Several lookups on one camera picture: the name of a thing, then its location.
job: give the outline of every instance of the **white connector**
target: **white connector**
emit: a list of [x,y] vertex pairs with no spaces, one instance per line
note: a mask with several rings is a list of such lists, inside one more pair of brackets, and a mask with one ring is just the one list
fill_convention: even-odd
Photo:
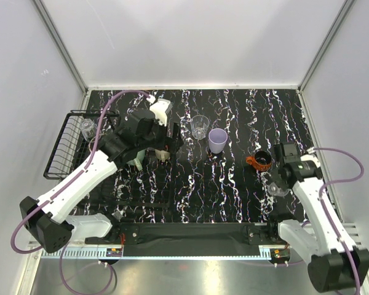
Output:
[[310,149],[307,149],[306,152],[311,155],[315,153],[314,147],[311,147]]
[[156,101],[156,97],[153,95],[149,95],[149,97],[146,99],[150,104],[153,104]]

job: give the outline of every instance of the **metal frame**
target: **metal frame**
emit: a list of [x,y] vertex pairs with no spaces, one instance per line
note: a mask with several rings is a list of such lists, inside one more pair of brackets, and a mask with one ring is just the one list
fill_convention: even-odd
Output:
[[[266,226],[265,223],[256,223],[255,225],[257,226]],[[356,242],[356,244],[361,247],[361,242],[360,242],[360,238],[357,234],[357,229],[355,228],[355,225],[353,223],[346,223],[343,224],[344,228],[347,230],[348,234],[350,235],[350,237]],[[304,229],[311,234],[312,236],[315,236],[314,234],[314,230],[312,228],[311,225],[306,225],[304,227]],[[38,246],[37,243],[33,242],[30,243],[30,247],[34,248]],[[96,259],[99,257],[98,254],[99,252],[101,253],[101,251],[106,251],[107,248],[120,248],[120,245],[117,244],[112,244],[112,245],[100,245],[100,246],[95,246],[95,245],[86,245],[85,243],[82,242],[72,242],[68,245],[67,247],[67,252],[74,252],[77,251],[76,255],[74,256],[73,254],[69,254],[69,257],[66,257],[66,259]],[[215,256],[215,257],[198,257],[198,256],[194,256],[194,257],[133,257],[133,258],[125,258],[125,259],[134,259],[134,260],[170,260],[170,259],[174,259],[174,260],[231,260],[231,261],[241,261],[241,260],[269,260],[268,256],[265,254],[269,252],[270,248],[281,248],[284,247],[284,245],[260,245],[259,249],[260,249],[260,256],[255,256],[255,257],[226,257],[226,256]],[[29,255],[27,255],[27,259],[26,259],[26,264],[25,264],[25,268],[23,270],[23,274],[21,277],[21,280],[19,282],[19,286],[17,288],[17,292],[15,293],[15,295],[29,295],[30,291],[33,287],[33,283],[34,283],[34,279],[36,277],[37,274],[37,269],[38,269],[38,265],[39,262],[41,261],[41,259],[58,259],[60,257],[60,251],[54,254],[47,254],[44,250],[40,250],[38,252],[35,253],[31,253]],[[367,278],[365,279],[363,286],[361,288],[361,294],[362,295],[369,295],[369,273]]]
[[71,55],[69,54],[66,46],[64,45],[56,26],[50,17],[48,10],[46,9],[44,3],[42,0],[31,0],[31,2],[34,4],[38,14],[41,17],[41,20],[44,22],[46,28],[48,29],[48,32],[50,36],[52,37],[52,40],[54,41],[58,51],[60,52],[60,55],[63,57],[64,62],[66,63],[70,73],[73,75],[78,87],[81,89],[82,93],[85,95],[87,92],[87,85],[84,82],[81,74],[76,68],[76,65],[71,58]]
[[[70,73],[73,75],[77,85],[81,89],[82,93],[84,94],[84,99],[82,101],[80,109],[83,109],[87,106],[89,102],[90,94],[92,90],[112,90],[115,88],[120,89],[148,89],[148,90],[157,90],[157,89],[296,89],[297,94],[300,98],[300,102],[302,104],[304,115],[307,120],[307,124],[309,126],[309,130],[312,136],[312,139],[315,145],[319,145],[319,137],[317,132],[314,128],[314,123],[311,118],[310,112],[308,110],[308,106],[306,104],[306,100],[303,97],[303,90],[306,88],[307,84],[309,83],[314,71],[317,69],[321,59],[323,58],[325,52],[328,50],[333,38],[336,36],[340,26],[342,25],[344,19],[348,15],[349,11],[351,10],[352,6],[354,5],[356,0],[345,0],[342,8],[338,12],[330,30],[328,31],[325,39],[323,40],[322,45],[320,46],[319,50],[317,51],[308,71],[306,72],[303,80],[299,85],[177,85],[177,86],[155,86],[155,85],[144,85],[144,86],[137,86],[137,87],[120,87],[118,85],[115,86],[102,86],[102,87],[88,87],[84,82],[80,72],[77,70],[77,67],[74,61],[71,58],[68,50],[66,49],[55,25],[52,21],[51,16],[49,15],[43,0],[31,0],[33,5],[35,6],[38,14],[40,15],[42,21],[46,25],[49,34],[51,35],[55,45],[57,46],[58,51],[60,52],[61,56],[63,57]],[[322,152],[319,153],[319,160],[322,163],[322,172],[326,179],[330,179],[330,171],[326,165],[325,157]],[[338,199],[335,198],[336,190],[334,186],[329,188],[329,194],[331,201],[335,204],[336,209],[338,210],[338,214],[342,217],[340,205],[338,203]],[[349,235],[354,239],[357,244],[360,244],[359,236],[357,234],[357,230],[355,225],[353,224],[344,224],[344,227],[347,229]],[[308,232],[312,234],[311,226],[305,227]],[[30,246],[36,246],[35,241],[30,241]],[[17,295],[26,295],[29,294],[31,288],[34,283],[34,279],[37,273],[39,261],[41,259],[42,251],[37,253],[29,254],[26,258],[25,267],[23,269],[22,277],[20,279],[18,288],[17,288]],[[369,295],[369,273],[368,276],[362,286],[362,292],[364,295]]]
[[298,88],[303,91],[307,84],[309,83],[309,80],[313,76],[314,71],[317,69],[322,57],[324,56],[325,52],[328,50],[330,44],[332,43],[333,38],[335,37],[336,33],[338,32],[340,26],[342,25],[344,19],[350,12],[352,6],[356,0],[345,0],[344,4],[340,8],[340,11],[338,12],[338,15],[336,16],[335,20],[332,23],[332,26],[330,30],[328,31],[327,35],[325,36],[325,39],[323,40],[319,51],[316,53],[308,71],[306,72],[302,82],[299,84]]
[[141,86],[91,86],[88,90],[178,90],[178,89],[188,89],[188,90],[199,90],[199,89],[294,89],[297,90],[297,85],[237,85],[237,84],[207,84],[207,85],[169,85],[169,86],[156,86],[156,85],[141,85]]
[[[307,122],[307,126],[309,128],[309,132],[311,135],[311,138],[313,140],[314,146],[322,146],[320,144],[320,139],[319,136],[317,134],[317,131],[314,128],[314,123],[313,123],[313,119],[312,116],[310,115],[308,106],[306,104],[306,100],[303,97],[303,92],[300,90],[296,91],[296,94],[298,95],[298,97],[300,98],[300,102],[302,105],[302,110],[304,112],[305,118],[306,118],[306,122]],[[331,173],[328,169],[328,165],[327,165],[327,161],[325,160],[325,156],[324,153],[322,151],[317,152],[317,157],[321,163],[321,171],[322,174],[325,178],[326,181],[331,180]],[[337,194],[336,194],[336,189],[335,186],[332,185],[328,188],[328,194],[331,200],[332,205],[335,206],[336,210],[338,211],[338,216],[340,217],[340,219],[342,219],[342,210],[339,204],[339,200],[336,198]]]

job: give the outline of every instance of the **transparent glass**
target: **transparent glass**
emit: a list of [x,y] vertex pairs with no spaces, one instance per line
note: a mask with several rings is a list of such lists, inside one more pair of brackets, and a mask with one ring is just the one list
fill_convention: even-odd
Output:
[[196,115],[191,118],[191,134],[193,137],[197,140],[207,137],[209,123],[209,119],[203,115]]
[[81,122],[81,132],[86,141],[90,141],[96,136],[97,126],[90,119],[83,119]]

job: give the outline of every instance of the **black bracket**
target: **black bracket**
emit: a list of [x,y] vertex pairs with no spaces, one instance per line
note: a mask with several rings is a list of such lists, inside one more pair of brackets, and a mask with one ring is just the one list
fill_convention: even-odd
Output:
[[269,235],[267,225],[250,224],[247,226],[249,245],[285,245],[281,238],[275,239]]
[[131,224],[121,226],[121,233],[124,234],[125,245],[134,245],[138,243],[140,236],[140,227]]
[[[22,217],[25,218],[37,208],[38,201],[26,197],[19,206]],[[59,224],[51,220],[50,213],[44,213],[42,210],[30,218],[25,227],[48,253],[56,252],[67,244],[74,229],[66,221]]]
[[[358,250],[354,247],[351,251],[358,271],[362,286],[369,270],[369,251]],[[346,253],[338,253],[335,249],[331,254],[324,256],[312,256],[312,261],[307,266],[310,281],[318,292],[336,291],[355,287],[354,274]]]

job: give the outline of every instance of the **white plastic part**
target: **white plastic part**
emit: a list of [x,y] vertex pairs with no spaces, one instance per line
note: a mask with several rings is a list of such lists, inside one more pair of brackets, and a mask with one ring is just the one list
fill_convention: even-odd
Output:
[[308,154],[314,154],[315,153],[315,150],[314,150],[314,146],[313,147],[311,147],[310,149],[307,149],[306,150],[306,152],[308,153]]
[[156,119],[159,120],[160,125],[167,126],[167,113],[172,109],[172,104],[169,100],[165,100],[163,98],[159,98],[157,103],[152,104],[149,108],[151,110]]
[[145,150],[141,150],[137,153],[137,157],[127,162],[131,166],[136,166],[138,171],[142,171],[142,161],[145,158]]
[[[279,236],[287,241],[307,263],[310,262],[312,254],[318,256],[330,254],[332,249],[336,249],[339,253],[344,252],[343,245],[337,239],[335,231],[329,223],[319,200],[319,189],[323,184],[324,182],[321,179],[314,177],[306,178],[302,182],[297,181],[293,186],[293,192],[301,201],[314,229],[317,239],[317,248],[315,250],[314,244],[309,240],[310,235],[307,236],[304,230],[299,230],[298,222],[283,221],[279,224]],[[352,251],[355,242],[346,232],[325,192],[323,192],[323,199],[328,213],[331,215],[343,240],[346,242],[349,250]]]
[[170,158],[170,156],[171,156],[171,154],[169,152],[167,152],[167,151],[159,151],[159,150],[156,149],[156,150],[154,150],[154,152],[156,153],[156,157],[159,160],[163,161],[163,162],[165,162],[166,160],[168,160]]
[[297,220],[289,219],[279,223],[279,236],[287,241],[307,264],[311,262],[312,255],[319,255],[317,241]]
[[84,242],[85,238],[89,237],[105,237],[112,228],[111,221],[101,213],[87,216],[68,216],[66,221],[74,226],[71,242]]
[[154,97],[153,95],[149,95],[149,97],[147,97],[146,99],[150,104],[154,103],[156,101],[156,97]]
[[84,167],[89,160],[89,157],[77,169],[68,175],[66,179],[38,198],[38,205],[41,205],[46,200],[50,200],[51,196],[53,196],[55,192],[67,184],[81,170],[84,170],[84,173],[75,180],[72,185],[67,187],[50,204],[46,205],[42,209],[45,213],[50,212],[52,214],[51,219],[57,223],[62,223],[79,201],[94,189],[97,184],[117,171],[115,163],[109,162],[108,156],[101,151],[97,151],[94,154],[92,164],[87,170],[85,170]]
[[301,157],[301,161],[313,161],[317,168],[321,167],[321,163],[315,154],[306,154]]

